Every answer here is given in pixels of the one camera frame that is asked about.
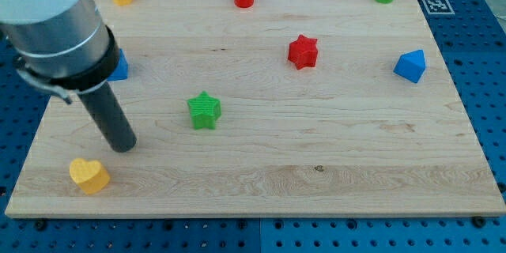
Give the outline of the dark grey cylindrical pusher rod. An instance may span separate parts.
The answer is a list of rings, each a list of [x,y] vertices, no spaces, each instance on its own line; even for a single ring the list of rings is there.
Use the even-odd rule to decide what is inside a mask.
[[[135,147],[135,133],[106,81],[100,87],[77,96],[112,150],[125,153]]]

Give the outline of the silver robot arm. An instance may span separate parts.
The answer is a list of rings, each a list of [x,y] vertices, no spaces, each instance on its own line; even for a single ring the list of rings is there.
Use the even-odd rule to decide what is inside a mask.
[[[77,94],[114,151],[135,146],[108,84],[121,52],[94,0],[1,0],[1,34],[17,51],[14,68],[25,82],[67,104]]]

